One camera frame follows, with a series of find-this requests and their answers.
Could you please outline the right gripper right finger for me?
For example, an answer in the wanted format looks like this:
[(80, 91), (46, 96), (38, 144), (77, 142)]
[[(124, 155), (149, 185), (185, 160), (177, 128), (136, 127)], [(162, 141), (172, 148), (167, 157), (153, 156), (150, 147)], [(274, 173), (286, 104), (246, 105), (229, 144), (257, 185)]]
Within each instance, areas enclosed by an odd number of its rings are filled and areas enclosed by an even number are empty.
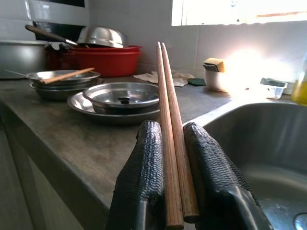
[(201, 217), (198, 230), (271, 230), (252, 189), (220, 144), (201, 126), (183, 127)]

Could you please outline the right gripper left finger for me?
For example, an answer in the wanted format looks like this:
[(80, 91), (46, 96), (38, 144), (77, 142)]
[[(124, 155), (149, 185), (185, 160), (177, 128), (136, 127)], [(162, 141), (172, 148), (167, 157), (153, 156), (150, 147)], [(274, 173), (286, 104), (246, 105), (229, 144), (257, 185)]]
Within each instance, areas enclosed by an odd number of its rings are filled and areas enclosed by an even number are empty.
[(132, 153), (117, 176), (106, 228), (165, 229), (165, 177), (160, 124), (142, 122)]

